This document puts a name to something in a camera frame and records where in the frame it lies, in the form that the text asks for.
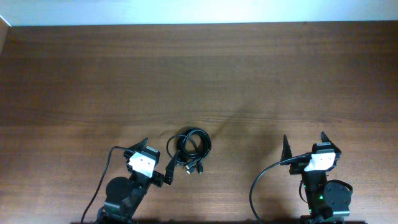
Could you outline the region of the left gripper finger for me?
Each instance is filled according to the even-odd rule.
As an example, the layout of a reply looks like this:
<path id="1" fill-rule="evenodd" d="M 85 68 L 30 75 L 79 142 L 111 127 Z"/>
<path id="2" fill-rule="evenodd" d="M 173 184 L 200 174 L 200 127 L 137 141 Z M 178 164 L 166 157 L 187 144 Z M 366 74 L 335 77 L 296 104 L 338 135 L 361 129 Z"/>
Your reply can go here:
<path id="1" fill-rule="evenodd" d="M 148 138 L 144 138 L 144 139 L 143 139 L 142 141 L 140 141 L 139 143 L 137 143 L 137 144 L 135 144 L 135 145 L 129 147 L 128 150 L 131 151 L 131 152 L 139 152 L 139 151 L 142 151 L 142 150 L 146 147 L 147 143 L 148 143 Z"/>
<path id="2" fill-rule="evenodd" d="M 174 170 L 175 166 L 177 163 L 178 159 L 178 152 L 175 153 L 173 158 L 170 160 L 170 162 L 167 164 L 165 168 L 165 177 L 164 177 L 164 183 L 171 185 L 173 180 L 174 180 Z"/>

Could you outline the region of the black cable silver plug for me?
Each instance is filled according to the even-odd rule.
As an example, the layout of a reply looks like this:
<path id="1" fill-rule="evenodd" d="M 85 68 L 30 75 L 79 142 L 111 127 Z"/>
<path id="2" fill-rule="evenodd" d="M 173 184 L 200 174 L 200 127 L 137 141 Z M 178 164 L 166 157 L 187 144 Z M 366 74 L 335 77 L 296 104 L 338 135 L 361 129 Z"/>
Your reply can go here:
<path id="1" fill-rule="evenodd" d="M 196 142 L 189 136 L 180 135 L 180 138 L 177 140 L 177 149 L 178 149 L 178 157 L 177 164 L 183 166 L 188 174 L 191 174 L 195 171 L 195 166 L 197 165 L 197 157 L 199 155 L 199 150 Z M 191 142 L 194 151 L 189 152 L 186 148 L 187 142 Z"/>

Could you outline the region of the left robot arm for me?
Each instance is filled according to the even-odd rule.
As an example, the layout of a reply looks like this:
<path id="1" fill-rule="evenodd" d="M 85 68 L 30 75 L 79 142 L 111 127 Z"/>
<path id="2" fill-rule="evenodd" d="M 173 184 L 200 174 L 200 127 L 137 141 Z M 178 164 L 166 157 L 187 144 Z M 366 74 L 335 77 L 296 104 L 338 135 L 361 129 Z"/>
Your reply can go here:
<path id="1" fill-rule="evenodd" d="M 170 185 L 179 157 L 176 152 L 165 168 L 165 174 L 155 170 L 160 152 L 147 145 L 148 139 L 123 147 L 130 177 L 115 177 L 106 186 L 106 200 L 98 210 L 96 223 L 134 223 L 132 216 L 151 185 L 161 188 Z"/>

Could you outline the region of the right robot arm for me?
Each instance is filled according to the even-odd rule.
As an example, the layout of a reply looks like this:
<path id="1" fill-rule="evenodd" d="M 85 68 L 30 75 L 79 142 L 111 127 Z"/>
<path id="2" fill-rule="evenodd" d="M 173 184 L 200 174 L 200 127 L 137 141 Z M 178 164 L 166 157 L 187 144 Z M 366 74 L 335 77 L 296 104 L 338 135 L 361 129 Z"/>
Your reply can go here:
<path id="1" fill-rule="evenodd" d="M 287 136 L 283 138 L 281 164 L 289 166 L 289 174 L 300 175 L 299 193 L 306 200 L 309 215 L 302 215 L 299 223 L 344 223 L 350 215 L 349 205 L 353 187 L 341 180 L 328 180 L 327 174 L 340 159 L 341 150 L 321 132 L 321 142 L 315 143 L 312 150 L 293 156 Z"/>

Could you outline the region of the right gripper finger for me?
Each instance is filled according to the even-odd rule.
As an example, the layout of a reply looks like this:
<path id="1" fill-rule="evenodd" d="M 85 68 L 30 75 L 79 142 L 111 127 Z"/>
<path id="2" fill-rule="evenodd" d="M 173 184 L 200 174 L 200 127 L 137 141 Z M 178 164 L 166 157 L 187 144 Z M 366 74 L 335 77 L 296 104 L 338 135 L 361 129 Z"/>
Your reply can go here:
<path id="1" fill-rule="evenodd" d="M 330 147 L 334 150 L 335 153 L 340 153 L 340 149 L 329 139 L 324 131 L 320 134 L 322 143 L 330 143 Z"/>
<path id="2" fill-rule="evenodd" d="M 293 156 L 292 156 L 291 147 L 288 142 L 286 134 L 283 137 L 282 145 L 283 145 L 283 148 L 282 148 L 282 154 L 281 154 L 281 158 L 280 158 L 281 165 L 290 165 L 292 163 L 291 159 L 293 158 Z"/>

